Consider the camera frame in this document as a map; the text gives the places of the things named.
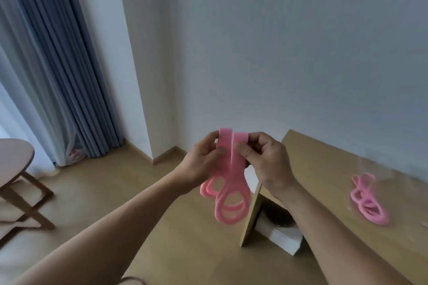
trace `hand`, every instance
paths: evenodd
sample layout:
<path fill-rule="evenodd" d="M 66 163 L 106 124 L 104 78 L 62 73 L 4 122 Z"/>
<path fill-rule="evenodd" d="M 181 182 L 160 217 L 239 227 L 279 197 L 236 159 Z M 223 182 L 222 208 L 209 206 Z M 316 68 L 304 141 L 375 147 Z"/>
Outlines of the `hand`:
<path fill-rule="evenodd" d="M 250 133 L 248 144 L 237 143 L 235 149 L 254 167 L 261 184 L 276 198 L 297 184 L 286 146 L 266 133 Z"/>
<path fill-rule="evenodd" d="M 212 131 L 196 143 L 174 170 L 177 181 L 184 188 L 184 193 L 190 192 L 207 180 L 211 169 L 223 156 L 224 151 L 216 149 L 215 141 L 218 136 L 219 131 Z"/>

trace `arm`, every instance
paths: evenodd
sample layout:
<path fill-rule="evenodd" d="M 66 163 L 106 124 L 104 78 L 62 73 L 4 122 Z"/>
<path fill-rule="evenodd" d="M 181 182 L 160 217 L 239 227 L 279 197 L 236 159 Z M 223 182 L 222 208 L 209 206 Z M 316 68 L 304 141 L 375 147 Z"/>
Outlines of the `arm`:
<path fill-rule="evenodd" d="M 249 135 L 237 150 L 260 182 L 289 210 L 330 285 L 411 285 L 294 178 L 286 147 L 269 135 Z"/>
<path fill-rule="evenodd" d="M 115 285 L 168 207 L 208 178 L 222 156 L 218 131 L 170 174 L 95 222 L 25 272 L 14 285 Z"/>

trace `white wall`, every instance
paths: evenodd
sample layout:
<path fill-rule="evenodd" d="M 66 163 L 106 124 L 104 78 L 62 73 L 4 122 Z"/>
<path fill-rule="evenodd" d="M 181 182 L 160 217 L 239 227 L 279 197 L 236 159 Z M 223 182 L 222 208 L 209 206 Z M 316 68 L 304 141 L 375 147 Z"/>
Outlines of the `white wall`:
<path fill-rule="evenodd" d="M 424 1 L 166 0 L 179 146 L 222 126 L 292 128 L 428 168 Z"/>
<path fill-rule="evenodd" d="M 161 0 L 123 0 L 153 157 L 176 145 Z"/>
<path fill-rule="evenodd" d="M 125 138 L 152 156 L 122 0 L 79 0 Z"/>

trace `wooden floor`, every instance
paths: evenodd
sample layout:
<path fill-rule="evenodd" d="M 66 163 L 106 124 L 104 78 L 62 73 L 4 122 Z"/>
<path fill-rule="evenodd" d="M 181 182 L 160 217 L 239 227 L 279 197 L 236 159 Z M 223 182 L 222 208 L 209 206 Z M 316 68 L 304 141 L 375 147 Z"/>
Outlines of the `wooden floor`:
<path fill-rule="evenodd" d="M 153 167 L 124 146 L 44 178 L 55 197 L 40 212 L 57 229 L 22 231 L 5 245 L 0 250 L 0 285 L 10 284 L 59 245 L 174 169 L 181 159 L 181 154 L 174 153 Z M 17 189 L 29 201 L 36 196 L 27 184 Z M 15 214 L 19 212 L 0 202 L 0 218 Z M 165 213 L 126 274 L 143 277 L 148 285 L 326 284 L 307 246 L 292 257 L 254 232 L 248 245 L 240 248 L 242 227 L 242 223 L 219 224 L 214 201 L 194 190 Z"/>

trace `round table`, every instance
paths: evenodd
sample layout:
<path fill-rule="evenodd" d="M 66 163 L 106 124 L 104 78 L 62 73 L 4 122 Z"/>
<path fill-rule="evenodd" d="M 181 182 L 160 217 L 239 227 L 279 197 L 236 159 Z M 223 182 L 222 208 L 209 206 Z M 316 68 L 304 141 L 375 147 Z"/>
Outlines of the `round table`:
<path fill-rule="evenodd" d="M 19 229 L 34 227 L 24 223 L 27 218 L 33 218 L 37 221 L 40 224 L 38 228 L 49 230 L 55 228 L 51 221 L 37 211 L 47 199 L 53 196 L 53 192 L 25 171 L 33 158 L 34 148 L 29 142 L 19 139 L 0 139 L 0 197 L 24 212 L 16 221 L 0 221 L 2 224 L 11 224 L 11 227 L 0 238 L 0 246 L 6 243 Z M 12 189 L 11 185 L 19 177 L 28 180 L 41 191 L 42 197 L 35 205 L 31 206 Z"/>

